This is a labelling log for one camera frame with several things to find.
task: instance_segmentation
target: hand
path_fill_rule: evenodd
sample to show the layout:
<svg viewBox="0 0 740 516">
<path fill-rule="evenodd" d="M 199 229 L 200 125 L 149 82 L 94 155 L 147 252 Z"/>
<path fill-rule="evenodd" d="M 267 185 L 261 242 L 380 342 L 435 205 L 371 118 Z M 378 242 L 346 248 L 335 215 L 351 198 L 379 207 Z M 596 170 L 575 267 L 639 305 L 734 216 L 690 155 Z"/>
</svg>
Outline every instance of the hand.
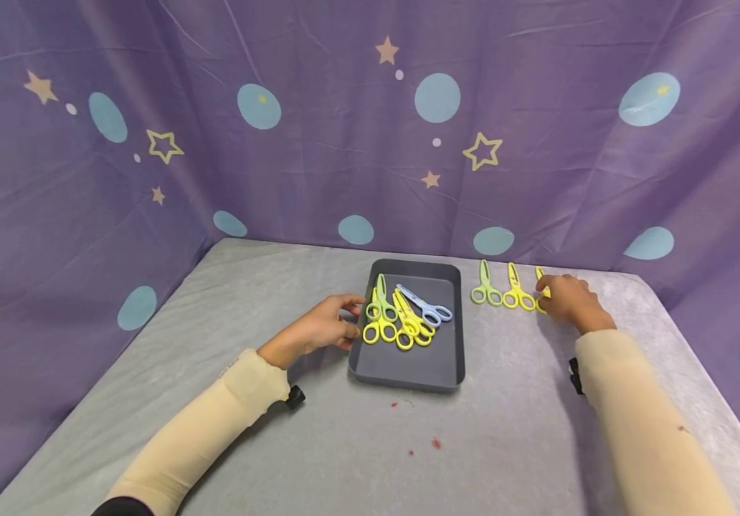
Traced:
<svg viewBox="0 0 740 516">
<path fill-rule="evenodd" d="M 551 289 L 550 297 L 539 298 L 539 308 L 548 312 L 555 320 L 563 320 L 577 328 L 580 335 L 598 330 L 616 330 L 611 315 L 599 304 L 597 294 L 588 288 L 588 282 L 564 274 L 545 276 L 536 284 L 538 292 L 545 287 Z"/>
<path fill-rule="evenodd" d="M 363 303 L 364 298 L 358 294 L 331 295 L 281 330 L 258 349 L 258 354 L 277 368 L 287 369 L 296 358 L 323 346 L 334 344 L 348 350 L 360 332 L 343 319 L 341 311 L 358 317 Z"/>
</svg>

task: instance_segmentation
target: gray tablecloth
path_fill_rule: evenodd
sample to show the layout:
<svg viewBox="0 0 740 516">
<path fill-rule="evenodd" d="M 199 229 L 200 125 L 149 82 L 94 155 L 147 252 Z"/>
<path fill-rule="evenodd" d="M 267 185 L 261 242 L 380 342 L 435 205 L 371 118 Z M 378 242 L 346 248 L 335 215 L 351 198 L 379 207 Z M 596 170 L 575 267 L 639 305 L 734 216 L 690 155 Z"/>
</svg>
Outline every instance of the gray tablecloth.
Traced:
<svg viewBox="0 0 740 516">
<path fill-rule="evenodd" d="M 348 378 L 343 352 L 310 355 L 290 374 L 305 405 L 294 414 L 274 406 L 181 513 L 621 514 L 597 420 L 567 379 L 575 334 L 536 313 L 471 303 L 477 261 L 227 239 L 18 474 L 0 515 L 90 514 L 155 431 L 241 349 L 327 294 L 363 292 L 371 263 L 390 256 L 461 270 L 468 374 L 459 391 L 368 386 Z M 491 273 L 504 288 L 504 265 Z M 740 425 L 657 297 L 635 276 L 577 274 L 642 343 L 740 510 Z M 531 289 L 532 267 L 520 266 L 520 276 Z"/>
</svg>

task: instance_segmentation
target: polka dot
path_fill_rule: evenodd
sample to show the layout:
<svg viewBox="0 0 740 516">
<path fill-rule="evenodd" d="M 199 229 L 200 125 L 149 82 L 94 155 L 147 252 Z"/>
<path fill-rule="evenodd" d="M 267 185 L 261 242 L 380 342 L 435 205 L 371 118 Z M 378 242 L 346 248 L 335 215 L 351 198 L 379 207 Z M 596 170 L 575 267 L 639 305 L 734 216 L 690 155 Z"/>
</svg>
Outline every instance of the polka dot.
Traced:
<svg viewBox="0 0 740 516">
<path fill-rule="evenodd" d="M 117 312 L 117 325 L 121 330 L 137 330 L 151 319 L 158 307 L 158 295 L 152 287 L 143 285 L 134 289 Z"/>
<path fill-rule="evenodd" d="M 272 129 L 281 120 L 281 104 L 266 87 L 244 85 L 238 90 L 238 109 L 255 129 Z"/>
<path fill-rule="evenodd" d="M 374 237 L 374 229 L 368 219 L 360 215 L 351 215 L 338 223 L 338 234 L 350 244 L 365 245 Z"/>
<path fill-rule="evenodd" d="M 513 245 L 513 233 L 505 228 L 494 226 L 484 228 L 473 237 L 473 249 L 480 254 L 495 256 L 505 253 Z"/>
<path fill-rule="evenodd" d="M 620 118 L 636 127 L 654 125 L 668 116 L 680 99 L 680 82 L 671 74 L 646 75 L 625 92 Z"/>
<path fill-rule="evenodd" d="M 126 141 L 129 130 L 126 129 L 126 121 L 117 105 L 109 97 L 100 92 L 94 92 L 89 96 L 89 114 L 95 127 L 105 139 L 113 143 Z"/>
<path fill-rule="evenodd" d="M 420 82 L 415 95 L 419 116 L 434 124 L 450 120 L 461 102 L 459 85 L 447 74 L 426 76 Z"/>
<path fill-rule="evenodd" d="M 668 229 L 655 225 L 638 236 L 624 255 L 637 260 L 656 260 L 674 249 L 674 235 Z"/>
<path fill-rule="evenodd" d="M 212 216 L 212 222 L 216 224 L 216 228 L 230 236 L 240 238 L 247 233 L 247 227 L 244 223 L 239 221 L 238 217 L 232 215 L 228 211 L 216 211 Z"/>
</svg>

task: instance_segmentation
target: left hand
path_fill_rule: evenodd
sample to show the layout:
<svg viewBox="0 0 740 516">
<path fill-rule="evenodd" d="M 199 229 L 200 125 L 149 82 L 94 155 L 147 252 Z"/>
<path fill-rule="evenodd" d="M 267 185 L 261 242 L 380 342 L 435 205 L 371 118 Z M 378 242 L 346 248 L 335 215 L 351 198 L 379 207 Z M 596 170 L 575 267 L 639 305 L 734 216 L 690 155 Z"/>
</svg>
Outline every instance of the left hand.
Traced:
<svg viewBox="0 0 740 516">
<path fill-rule="evenodd" d="M 359 305 L 363 303 L 364 297 L 358 294 L 330 295 L 270 339 L 258 349 L 258 354 L 277 368 L 286 369 L 301 355 L 330 344 L 348 350 L 360 332 L 352 322 L 343 319 L 341 311 L 358 317 Z"/>
</svg>

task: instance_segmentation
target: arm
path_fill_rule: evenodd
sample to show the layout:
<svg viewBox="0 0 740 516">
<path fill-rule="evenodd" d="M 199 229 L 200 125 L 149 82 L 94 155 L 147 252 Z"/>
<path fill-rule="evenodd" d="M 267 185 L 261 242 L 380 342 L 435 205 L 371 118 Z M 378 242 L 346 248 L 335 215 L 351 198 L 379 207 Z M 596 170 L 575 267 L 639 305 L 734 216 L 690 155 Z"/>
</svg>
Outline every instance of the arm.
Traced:
<svg viewBox="0 0 740 516">
<path fill-rule="evenodd" d="M 174 516 L 184 496 L 232 442 L 289 394 L 287 367 L 329 343 L 349 348 L 359 329 L 339 310 L 359 313 L 358 295 L 334 295 L 248 349 L 143 447 L 93 516 Z"/>
<path fill-rule="evenodd" d="M 597 411 L 631 516 L 727 516 L 734 506 L 635 339 L 617 330 L 588 284 L 543 277 L 540 306 L 574 325 L 582 389 Z"/>
</svg>

